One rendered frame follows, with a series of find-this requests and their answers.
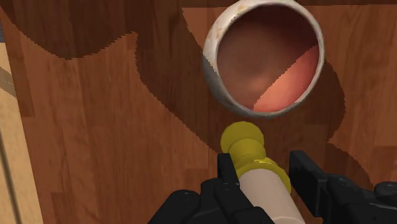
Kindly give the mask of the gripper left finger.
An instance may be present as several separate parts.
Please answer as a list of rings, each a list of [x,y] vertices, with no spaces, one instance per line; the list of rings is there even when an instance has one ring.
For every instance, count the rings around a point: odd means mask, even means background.
[[[240,189],[231,156],[217,156],[218,177],[203,181],[200,193],[172,192],[148,224],[274,224]]]

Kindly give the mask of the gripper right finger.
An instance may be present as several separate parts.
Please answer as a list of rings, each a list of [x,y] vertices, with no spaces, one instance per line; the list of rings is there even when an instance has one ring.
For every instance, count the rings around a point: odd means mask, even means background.
[[[397,182],[384,181],[365,190],[343,175],[325,173],[301,150],[290,152],[289,178],[323,224],[397,224]]]

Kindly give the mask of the white bottle with yellow cap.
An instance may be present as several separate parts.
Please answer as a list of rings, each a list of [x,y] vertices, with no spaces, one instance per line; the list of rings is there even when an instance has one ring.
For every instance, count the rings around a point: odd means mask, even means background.
[[[249,122],[235,122],[222,133],[222,152],[231,156],[240,189],[275,224],[306,224],[291,198],[286,171],[270,159],[261,130]]]

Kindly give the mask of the white bowl with pink inside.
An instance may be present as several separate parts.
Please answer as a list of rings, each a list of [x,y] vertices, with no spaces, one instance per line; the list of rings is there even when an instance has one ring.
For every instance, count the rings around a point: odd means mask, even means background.
[[[210,28],[204,78],[224,107],[274,117],[300,104],[324,64],[324,39],[312,14],[294,0],[238,0]]]

